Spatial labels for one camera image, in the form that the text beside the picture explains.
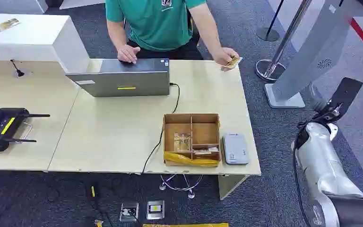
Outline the person's left hand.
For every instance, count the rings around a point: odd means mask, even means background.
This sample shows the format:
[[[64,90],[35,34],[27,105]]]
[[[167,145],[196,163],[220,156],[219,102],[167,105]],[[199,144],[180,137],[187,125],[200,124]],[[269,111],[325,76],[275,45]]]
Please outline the person's left hand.
[[[232,68],[228,68],[227,65],[229,62],[233,61],[234,59],[239,59],[239,54],[232,48],[227,47],[220,47],[210,51],[210,54],[213,60],[221,65],[221,71],[229,71]]]

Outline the person's right hand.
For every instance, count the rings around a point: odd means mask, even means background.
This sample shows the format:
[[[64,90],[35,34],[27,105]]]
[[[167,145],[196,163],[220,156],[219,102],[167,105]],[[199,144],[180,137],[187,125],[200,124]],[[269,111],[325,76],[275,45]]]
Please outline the person's right hand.
[[[116,50],[117,50],[117,59],[119,61],[136,64],[137,53],[140,52],[141,48],[132,47],[130,45],[124,44],[116,47]]]

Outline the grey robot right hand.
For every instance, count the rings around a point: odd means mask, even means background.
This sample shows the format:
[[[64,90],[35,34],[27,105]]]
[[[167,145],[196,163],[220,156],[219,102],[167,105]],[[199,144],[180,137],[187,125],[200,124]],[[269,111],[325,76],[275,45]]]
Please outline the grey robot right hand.
[[[312,82],[308,85],[308,91],[310,95],[310,103],[312,109],[317,113],[321,113],[326,107],[328,101],[323,98],[318,88]]]

